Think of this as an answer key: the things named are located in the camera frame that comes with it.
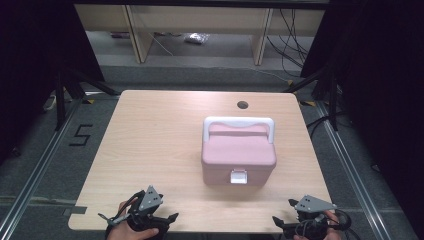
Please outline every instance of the white latch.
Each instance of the white latch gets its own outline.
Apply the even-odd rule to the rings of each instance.
[[[236,170],[231,171],[231,183],[232,184],[247,184],[247,171]]]

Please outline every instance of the pink lunch box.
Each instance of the pink lunch box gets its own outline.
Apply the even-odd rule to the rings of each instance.
[[[276,164],[271,118],[207,117],[204,120],[205,184],[261,186]]]

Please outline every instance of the wooden table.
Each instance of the wooden table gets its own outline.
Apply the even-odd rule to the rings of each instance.
[[[247,109],[237,106],[246,101]],[[207,116],[270,117],[277,167],[263,187],[208,186],[202,180]],[[289,93],[124,91],[72,214],[75,230],[104,230],[118,204],[149,185],[164,195],[155,216],[178,212],[172,232],[281,233],[272,216],[295,223],[288,199],[330,201],[296,97]]]

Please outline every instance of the metal rail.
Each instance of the metal rail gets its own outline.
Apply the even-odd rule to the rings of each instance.
[[[320,117],[328,115],[327,109],[325,108],[325,105],[322,102],[317,103],[317,110]],[[330,137],[331,142],[333,143],[333,146],[336,149],[340,162],[342,163],[343,168],[346,171],[350,184],[352,185],[353,190],[355,191],[358,201],[361,204],[362,209],[364,210],[365,216],[367,217],[376,238],[378,240],[392,239],[386,228],[383,218],[378,212],[374,201],[368,193],[368,190],[362,182],[362,179],[359,176],[358,171],[356,170],[355,165],[352,162],[352,159],[350,158],[349,153],[347,152],[339,133],[333,130],[333,127],[331,126],[329,121],[325,121],[324,125],[328,136]]]
[[[16,197],[6,217],[2,220],[0,226],[1,240],[8,240],[12,236],[13,231],[15,230],[16,226],[19,223],[19,220],[24,214],[32,195],[34,194],[39,183],[41,182],[41,179],[44,176],[44,173],[47,171],[47,168],[59,146],[59,143],[81,102],[82,100],[74,100],[71,103],[71,107],[69,109],[68,116],[66,117],[65,122],[62,124],[62,127],[53,134],[53,137],[51,138],[49,144],[41,155],[40,160],[32,171],[31,176],[28,178],[25,186],[23,187],[19,195]]]

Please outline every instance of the white handle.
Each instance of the white handle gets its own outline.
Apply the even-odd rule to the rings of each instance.
[[[269,128],[268,142],[274,142],[274,120],[259,117],[207,117],[203,122],[203,141],[209,140],[209,126],[216,122],[232,127],[249,127],[258,123],[265,123]]]

